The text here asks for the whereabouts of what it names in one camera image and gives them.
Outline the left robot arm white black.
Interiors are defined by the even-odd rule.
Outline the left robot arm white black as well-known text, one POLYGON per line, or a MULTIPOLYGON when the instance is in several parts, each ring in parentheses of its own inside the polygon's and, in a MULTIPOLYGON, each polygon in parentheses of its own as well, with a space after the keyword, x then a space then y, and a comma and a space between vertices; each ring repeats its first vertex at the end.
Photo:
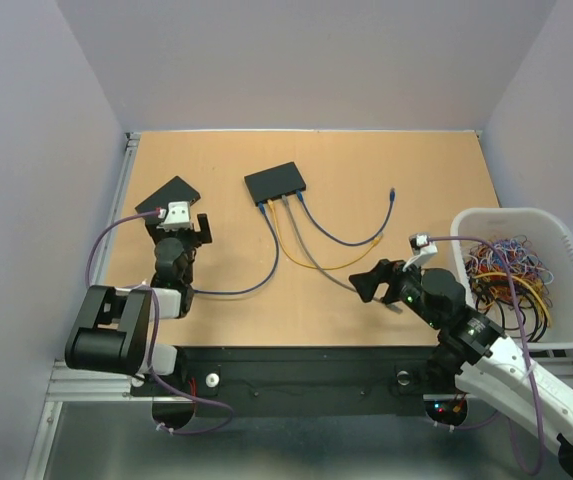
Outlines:
POLYGON ((148 220, 154 243, 154 275, 150 282, 129 287, 93 284, 87 292, 65 346, 66 365, 75 370, 146 375, 154 366, 154 382, 165 393, 181 392, 189 371, 176 361, 173 347, 155 346, 148 336, 163 319, 185 317, 191 309, 197 249, 212 242, 208 215, 191 219, 189 206, 175 202, 119 219, 101 235, 133 220, 148 220))

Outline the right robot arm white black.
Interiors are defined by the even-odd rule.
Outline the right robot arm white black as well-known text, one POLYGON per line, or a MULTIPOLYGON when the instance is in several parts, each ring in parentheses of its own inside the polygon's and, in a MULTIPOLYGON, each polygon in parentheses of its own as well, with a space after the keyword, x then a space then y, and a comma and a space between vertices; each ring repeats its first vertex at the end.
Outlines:
POLYGON ((386 285, 383 303, 403 303, 437 331, 438 345, 426 366, 432 387, 455 385, 488 403, 542 439, 573 478, 573 388, 469 306, 465 287, 450 271, 383 259, 349 281, 363 302, 386 285))

